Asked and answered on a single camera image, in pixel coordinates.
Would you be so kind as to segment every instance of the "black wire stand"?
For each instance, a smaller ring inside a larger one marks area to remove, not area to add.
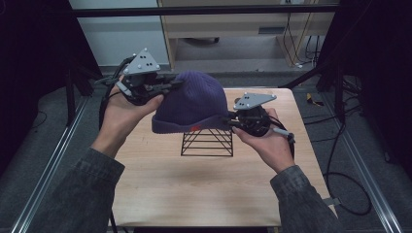
[[[233,157],[232,132],[203,129],[184,133],[181,156]]]

